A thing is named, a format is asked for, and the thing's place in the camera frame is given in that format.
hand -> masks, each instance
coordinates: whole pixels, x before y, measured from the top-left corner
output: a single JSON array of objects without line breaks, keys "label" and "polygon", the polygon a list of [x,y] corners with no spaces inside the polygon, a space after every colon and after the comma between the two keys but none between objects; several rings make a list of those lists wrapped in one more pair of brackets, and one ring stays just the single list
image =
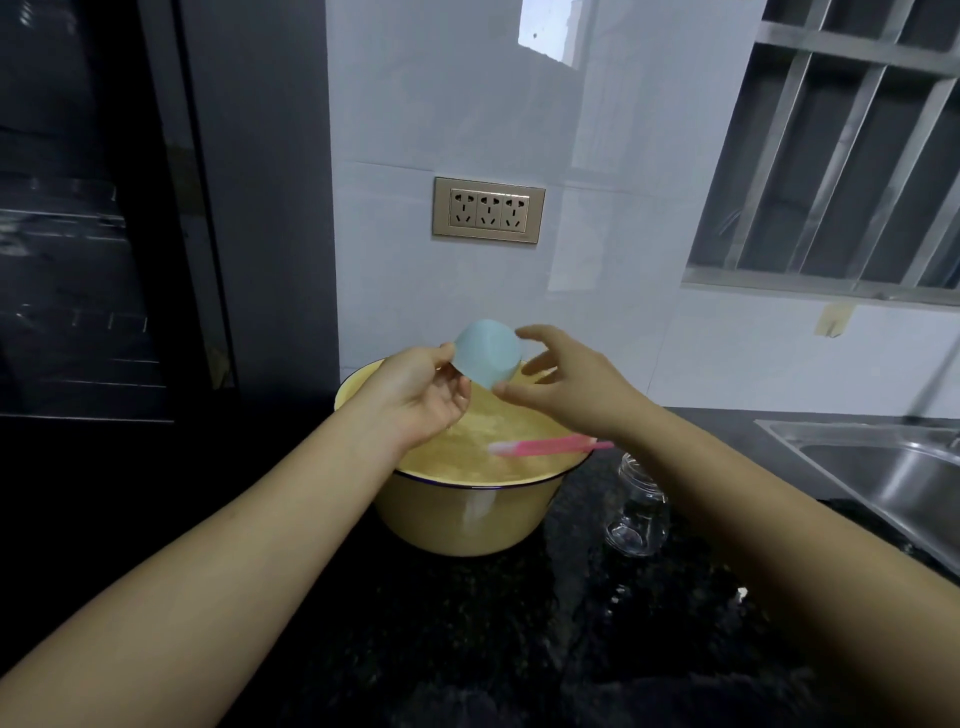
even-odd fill
[{"label": "hand", "polygon": [[470,382],[450,361],[453,344],[414,347],[385,359],[350,400],[366,406],[401,452],[422,445],[460,421],[470,402]]},{"label": "hand", "polygon": [[518,328],[516,335],[547,347],[524,365],[524,374],[553,371],[534,384],[497,384],[493,393],[502,400],[536,409],[575,432],[612,440],[621,437],[632,412],[647,401],[606,356],[565,331],[537,324]]}]

yellow enamel bowl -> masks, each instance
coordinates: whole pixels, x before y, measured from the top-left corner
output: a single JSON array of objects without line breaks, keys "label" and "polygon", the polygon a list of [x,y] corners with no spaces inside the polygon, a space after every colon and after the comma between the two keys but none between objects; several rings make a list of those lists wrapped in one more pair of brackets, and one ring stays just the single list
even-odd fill
[{"label": "yellow enamel bowl", "polygon": [[[357,370],[340,385],[335,409],[356,394],[381,361]],[[532,380],[514,376],[514,381]],[[474,385],[463,419],[410,450],[374,506],[397,536],[433,553],[481,556],[509,548],[540,524],[564,476],[587,454],[498,457],[487,453],[487,445],[569,434],[545,415],[507,404]]]}]

pink spatula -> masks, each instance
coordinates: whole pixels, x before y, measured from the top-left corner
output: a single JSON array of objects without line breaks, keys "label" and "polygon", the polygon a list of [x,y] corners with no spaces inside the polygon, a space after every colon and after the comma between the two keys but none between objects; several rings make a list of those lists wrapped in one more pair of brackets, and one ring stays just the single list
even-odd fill
[{"label": "pink spatula", "polygon": [[530,455],[559,455],[564,452],[590,452],[595,449],[609,449],[613,443],[607,440],[597,441],[587,435],[568,435],[549,440],[515,440],[490,443],[487,452],[500,457],[528,457]]}]

white tile wall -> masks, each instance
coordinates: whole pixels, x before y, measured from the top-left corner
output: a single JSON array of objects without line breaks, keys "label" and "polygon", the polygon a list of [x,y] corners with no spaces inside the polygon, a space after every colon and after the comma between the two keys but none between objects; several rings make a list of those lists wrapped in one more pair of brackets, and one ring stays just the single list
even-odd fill
[{"label": "white tile wall", "polygon": [[673,301],[660,277],[683,269],[695,204],[551,185],[537,247],[450,242],[429,234],[431,173],[338,162],[335,175],[336,219],[350,221],[337,235],[343,367],[487,317],[562,325],[646,386]]},{"label": "white tile wall", "polygon": [[837,338],[825,301],[684,289],[650,397],[669,406],[960,416],[960,314],[862,304]]},{"label": "white tile wall", "polygon": [[[567,64],[526,2],[327,0],[344,370],[489,317],[647,387],[764,3],[557,0]],[[540,244],[431,237],[435,175],[545,186]]]}]

bowl rim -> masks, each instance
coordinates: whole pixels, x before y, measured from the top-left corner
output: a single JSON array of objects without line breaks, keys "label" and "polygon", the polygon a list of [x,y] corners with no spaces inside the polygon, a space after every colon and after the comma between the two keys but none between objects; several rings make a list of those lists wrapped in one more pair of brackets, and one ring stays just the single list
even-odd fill
[{"label": "bowl rim", "polygon": [[[376,359],[375,361],[370,362],[369,364],[364,364],[362,367],[350,374],[346,379],[340,382],[340,386],[337,388],[337,394],[333,400],[333,411],[336,412],[348,400],[341,400],[341,395],[344,392],[344,388],[347,386],[347,383],[353,379],[355,376],[363,372],[367,367],[372,366],[373,364],[379,364],[387,357]],[[455,490],[465,490],[465,491],[503,491],[510,490],[513,488],[529,488],[534,485],[541,485],[541,483],[549,482],[550,480],[556,480],[557,478],[566,477],[568,473],[575,471],[581,465],[586,463],[590,457],[593,455],[593,450],[590,452],[584,453],[584,459],[580,462],[572,465],[566,470],[560,471],[559,473],[553,473],[551,475],[536,475],[532,478],[526,478],[525,480],[517,480],[508,483],[497,483],[495,485],[477,485],[475,483],[468,483],[464,481],[456,480],[437,480],[436,478],[428,477],[427,475],[419,473],[411,473],[410,471],[402,470],[401,468],[394,468],[394,474],[400,475],[402,477],[410,478],[411,480],[416,480],[420,483],[425,483],[426,485],[435,485],[439,488],[453,488]]]}]

